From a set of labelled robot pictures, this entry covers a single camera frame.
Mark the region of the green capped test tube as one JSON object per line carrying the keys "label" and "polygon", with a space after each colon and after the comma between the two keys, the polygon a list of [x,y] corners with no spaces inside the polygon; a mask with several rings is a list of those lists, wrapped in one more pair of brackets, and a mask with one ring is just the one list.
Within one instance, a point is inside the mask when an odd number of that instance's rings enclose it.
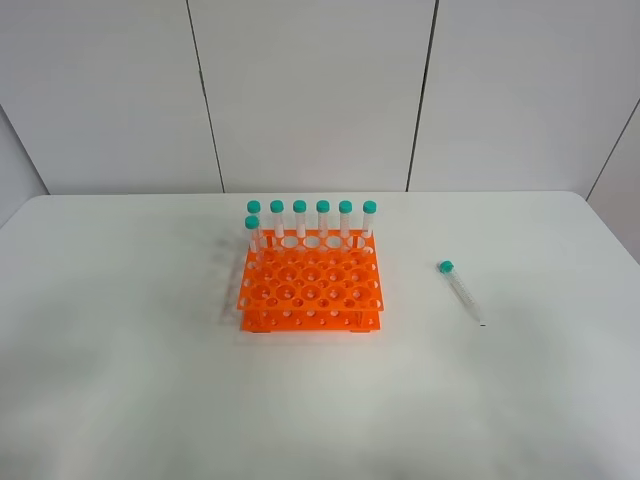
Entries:
{"label": "green capped test tube", "polygon": [[480,312],[478,303],[467,289],[466,285],[458,275],[454,264],[450,260],[443,260],[437,264],[439,273],[447,280],[448,284],[455,292],[460,302],[464,306],[469,315],[481,326],[485,326],[486,322]]}

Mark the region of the orange test tube rack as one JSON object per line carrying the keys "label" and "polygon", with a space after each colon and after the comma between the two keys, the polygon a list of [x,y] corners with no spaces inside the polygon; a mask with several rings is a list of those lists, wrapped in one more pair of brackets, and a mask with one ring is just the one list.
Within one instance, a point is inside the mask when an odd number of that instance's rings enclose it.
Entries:
{"label": "orange test tube rack", "polygon": [[260,249],[247,252],[237,309],[246,332],[378,331],[375,237],[354,230],[342,245],[339,230],[321,238],[310,229],[301,242],[293,229],[281,239],[266,229]]}

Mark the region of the second row left tube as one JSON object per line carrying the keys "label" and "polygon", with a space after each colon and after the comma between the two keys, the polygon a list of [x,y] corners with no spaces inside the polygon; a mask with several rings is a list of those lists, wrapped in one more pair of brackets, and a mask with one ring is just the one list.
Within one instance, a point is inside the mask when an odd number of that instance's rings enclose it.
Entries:
{"label": "second row left tube", "polygon": [[249,239],[249,252],[256,263],[262,261],[262,231],[259,218],[250,214],[245,218],[245,229]]}

